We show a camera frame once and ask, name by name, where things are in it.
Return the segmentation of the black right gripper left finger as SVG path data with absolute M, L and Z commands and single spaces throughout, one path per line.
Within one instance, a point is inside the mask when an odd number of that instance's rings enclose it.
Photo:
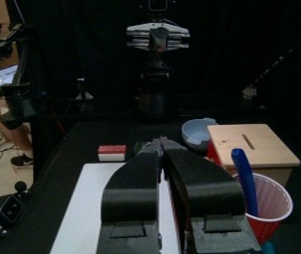
M 100 201 L 94 254 L 159 254 L 160 145 L 151 142 L 112 174 Z

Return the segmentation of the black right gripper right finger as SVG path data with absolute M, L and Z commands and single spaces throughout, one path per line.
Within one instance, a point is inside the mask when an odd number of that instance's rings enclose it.
M 160 147 L 182 254 L 261 254 L 232 176 L 172 140 Z

